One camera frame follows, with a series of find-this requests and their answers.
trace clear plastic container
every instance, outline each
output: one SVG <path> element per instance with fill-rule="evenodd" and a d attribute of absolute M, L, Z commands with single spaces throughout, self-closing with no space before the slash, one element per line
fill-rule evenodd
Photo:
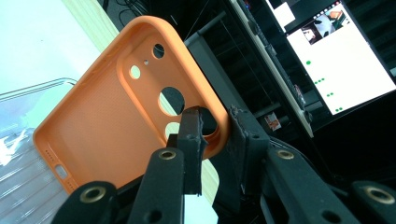
<path fill-rule="evenodd" d="M 32 136 L 75 83 L 61 78 L 0 94 L 0 223 L 50 223 L 67 199 Z"/>

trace white screen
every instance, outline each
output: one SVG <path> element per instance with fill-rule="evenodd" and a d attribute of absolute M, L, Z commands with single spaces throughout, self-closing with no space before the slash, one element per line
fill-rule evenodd
<path fill-rule="evenodd" d="M 395 90 L 342 4 L 323 10 L 287 39 L 333 115 Z"/>

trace computer monitor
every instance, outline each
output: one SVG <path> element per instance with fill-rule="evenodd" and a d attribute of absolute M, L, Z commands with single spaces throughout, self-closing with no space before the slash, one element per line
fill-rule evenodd
<path fill-rule="evenodd" d="M 299 17 L 308 18 L 304 21 L 294 17 L 286 1 L 272 10 L 333 115 L 396 89 L 389 71 L 342 1 L 332 2 L 319 11 L 308 7 L 304 13 L 300 6 Z"/>

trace orange phone case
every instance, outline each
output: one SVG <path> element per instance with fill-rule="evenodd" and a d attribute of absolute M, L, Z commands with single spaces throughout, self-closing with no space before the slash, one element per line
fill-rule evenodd
<path fill-rule="evenodd" d="M 154 54 L 158 44 L 160 56 Z M 145 173 L 151 153 L 166 146 L 166 124 L 181 119 L 161 110 L 165 87 L 182 93 L 185 108 L 206 107 L 216 120 L 204 157 L 222 150 L 230 124 L 219 98 L 174 28 L 138 17 L 35 130 L 37 150 L 68 193 L 93 180 L 119 188 Z"/>

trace monitor screen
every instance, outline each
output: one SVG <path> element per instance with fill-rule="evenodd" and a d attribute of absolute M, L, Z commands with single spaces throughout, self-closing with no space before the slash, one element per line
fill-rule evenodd
<path fill-rule="evenodd" d="M 307 13 L 312 14 L 310 20 L 284 31 L 333 115 L 395 90 L 388 71 L 341 1 Z"/>

